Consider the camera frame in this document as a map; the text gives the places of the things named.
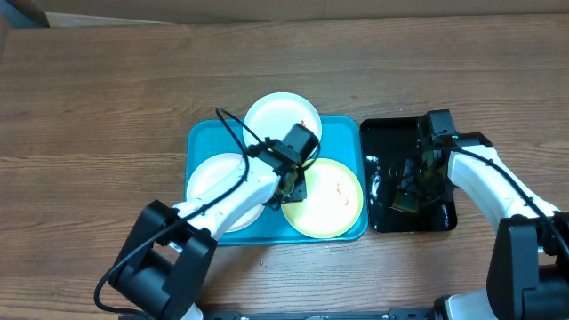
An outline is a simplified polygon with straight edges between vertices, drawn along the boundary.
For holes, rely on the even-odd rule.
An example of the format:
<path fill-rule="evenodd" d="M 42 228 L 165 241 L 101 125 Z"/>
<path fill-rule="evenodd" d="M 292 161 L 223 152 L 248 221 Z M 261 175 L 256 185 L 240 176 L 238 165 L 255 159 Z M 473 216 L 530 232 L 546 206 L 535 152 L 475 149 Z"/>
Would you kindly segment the yellow plate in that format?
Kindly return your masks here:
<path fill-rule="evenodd" d="M 352 228 L 363 209 L 357 176 L 344 164 L 319 158 L 305 171 L 307 197 L 282 205 L 290 225 L 304 236 L 326 239 Z"/>

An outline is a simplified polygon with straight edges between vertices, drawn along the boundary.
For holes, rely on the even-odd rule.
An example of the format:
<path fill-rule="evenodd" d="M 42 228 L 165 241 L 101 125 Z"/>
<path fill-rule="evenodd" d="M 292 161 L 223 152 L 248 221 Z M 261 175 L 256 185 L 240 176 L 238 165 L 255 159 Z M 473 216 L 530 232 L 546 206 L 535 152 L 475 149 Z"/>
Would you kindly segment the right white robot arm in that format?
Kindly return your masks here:
<path fill-rule="evenodd" d="M 394 208 L 418 212 L 460 188 L 496 232 L 485 287 L 438 299 L 437 318 L 568 317 L 568 215 L 517 178 L 483 134 L 430 134 L 397 177 Z"/>

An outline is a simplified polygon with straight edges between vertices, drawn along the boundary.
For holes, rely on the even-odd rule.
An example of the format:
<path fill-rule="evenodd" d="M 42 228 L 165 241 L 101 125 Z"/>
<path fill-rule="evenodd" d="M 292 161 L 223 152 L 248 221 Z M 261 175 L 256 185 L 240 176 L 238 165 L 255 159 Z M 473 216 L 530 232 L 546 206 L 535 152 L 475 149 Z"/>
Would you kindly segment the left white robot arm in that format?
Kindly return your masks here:
<path fill-rule="evenodd" d="M 319 150 L 314 137 L 288 135 L 242 148 L 239 163 L 203 194 L 140 213 L 111 269 L 101 278 L 134 304 L 115 308 L 139 319 L 204 319 L 196 301 L 223 234 L 259 204 L 284 200 Z"/>

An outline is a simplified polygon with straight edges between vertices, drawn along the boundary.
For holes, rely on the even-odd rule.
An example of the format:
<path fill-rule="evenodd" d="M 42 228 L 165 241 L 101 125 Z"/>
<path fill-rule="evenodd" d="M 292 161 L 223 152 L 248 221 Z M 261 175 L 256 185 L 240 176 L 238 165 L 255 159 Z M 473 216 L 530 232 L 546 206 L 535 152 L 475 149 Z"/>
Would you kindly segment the green yellow sponge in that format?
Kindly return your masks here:
<path fill-rule="evenodd" d="M 402 212 L 418 213 L 441 200 L 445 194 L 442 173 L 422 161 L 407 158 L 397 167 L 396 192 L 391 207 Z"/>

